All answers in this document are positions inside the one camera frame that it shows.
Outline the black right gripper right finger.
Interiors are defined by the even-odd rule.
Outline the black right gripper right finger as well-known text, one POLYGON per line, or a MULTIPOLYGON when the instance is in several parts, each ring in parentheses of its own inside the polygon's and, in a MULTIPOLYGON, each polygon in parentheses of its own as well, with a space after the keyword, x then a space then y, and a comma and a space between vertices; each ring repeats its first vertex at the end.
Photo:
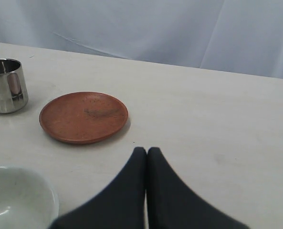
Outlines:
POLYGON ((191 190, 158 147, 147 154, 147 213, 151 229, 248 228, 191 190))

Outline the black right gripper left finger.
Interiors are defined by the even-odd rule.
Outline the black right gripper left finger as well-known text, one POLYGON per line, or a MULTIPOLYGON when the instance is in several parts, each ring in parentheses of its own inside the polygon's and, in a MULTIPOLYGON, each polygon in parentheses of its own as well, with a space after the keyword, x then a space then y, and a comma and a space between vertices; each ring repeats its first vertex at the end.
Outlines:
POLYGON ((112 182, 88 202, 58 217, 52 229, 143 229, 147 153, 136 147, 112 182))

